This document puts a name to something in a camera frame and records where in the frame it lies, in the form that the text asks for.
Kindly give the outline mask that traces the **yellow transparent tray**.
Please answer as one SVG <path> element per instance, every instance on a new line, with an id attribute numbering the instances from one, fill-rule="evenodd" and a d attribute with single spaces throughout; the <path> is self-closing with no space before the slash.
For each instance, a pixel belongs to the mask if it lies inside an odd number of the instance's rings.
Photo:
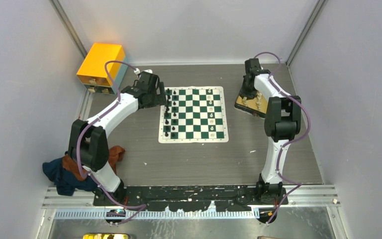
<path id="1" fill-rule="evenodd" d="M 253 99 L 238 95 L 234 104 L 235 109 L 262 119 L 266 117 L 267 107 L 268 102 L 260 92 Z"/>

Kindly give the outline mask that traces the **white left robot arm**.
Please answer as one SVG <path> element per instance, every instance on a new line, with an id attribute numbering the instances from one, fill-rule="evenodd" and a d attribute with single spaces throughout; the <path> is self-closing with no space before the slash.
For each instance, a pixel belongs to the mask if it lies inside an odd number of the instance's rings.
<path id="1" fill-rule="evenodd" d="M 126 190 L 109 163 L 108 136 L 136 111 L 166 104 L 163 82 L 151 70 L 145 70 L 104 110 L 87 120 L 73 122 L 68 154 L 76 161 L 80 176 L 94 179 L 112 205 L 123 203 Z"/>

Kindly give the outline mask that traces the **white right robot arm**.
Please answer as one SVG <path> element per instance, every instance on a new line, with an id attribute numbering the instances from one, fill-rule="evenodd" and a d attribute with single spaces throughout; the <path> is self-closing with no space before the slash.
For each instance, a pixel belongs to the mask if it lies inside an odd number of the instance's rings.
<path id="1" fill-rule="evenodd" d="M 256 183 L 254 200 L 267 205 L 282 195 L 281 169 L 287 150 L 301 128 L 300 98 L 280 87 L 257 58 L 245 61 L 245 75 L 239 92 L 241 106 L 254 112 L 265 110 L 264 130 L 268 137 L 265 166 Z"/>

